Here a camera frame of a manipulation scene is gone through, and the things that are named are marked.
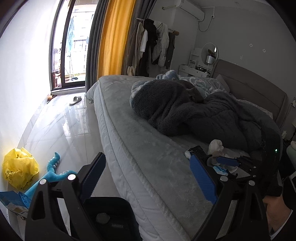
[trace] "vanity table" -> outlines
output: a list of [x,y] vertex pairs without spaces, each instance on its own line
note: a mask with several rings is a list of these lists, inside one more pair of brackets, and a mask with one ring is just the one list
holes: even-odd
[[209,77],[210,74],[194,69],[188,65],[181,64],[179,66],[179,75],[182,77],[188,77],[188,76]]
[[179,75],[182,77],[209,77],[211,69],[218,59],[218,48],[213,43],[206,43],[203,48],[191,51],[188,65],[179,66]]

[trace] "gray upholstered headboard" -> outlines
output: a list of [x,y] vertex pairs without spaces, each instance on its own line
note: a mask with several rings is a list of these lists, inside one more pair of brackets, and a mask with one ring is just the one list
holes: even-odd
[[213,67],[211,78],[222,75],[237,99],[247,99],[273,113],[274,121],[281,126],[288,97],[285,92],[263,77],[238,65],[218,59]]

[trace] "window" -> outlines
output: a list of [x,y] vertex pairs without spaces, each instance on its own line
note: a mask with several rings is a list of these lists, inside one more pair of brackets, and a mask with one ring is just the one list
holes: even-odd
[[62,0],[52,46],[52,88],[85,85],[91,24],[99,0]]

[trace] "blue patterned pillowcase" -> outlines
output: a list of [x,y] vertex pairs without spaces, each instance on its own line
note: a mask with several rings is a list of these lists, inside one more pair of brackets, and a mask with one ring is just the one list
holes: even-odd
[[223,87],[220,81],[213,78],[191,76],[181,77],[180,79],[192,83],[194,87],[198,89],[203,98],[217,91],[227,93],[226,89]]

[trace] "bag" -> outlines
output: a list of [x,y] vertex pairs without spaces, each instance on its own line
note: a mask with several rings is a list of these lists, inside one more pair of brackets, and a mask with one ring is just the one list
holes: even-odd
[[24,147],[7,153],[2,168],[4,178],[18,190],[22,190],[39,172],[37,161]]
[[31,199],[22,192],[0,192],[0,202],[13,213],[25,218],[28,216]]

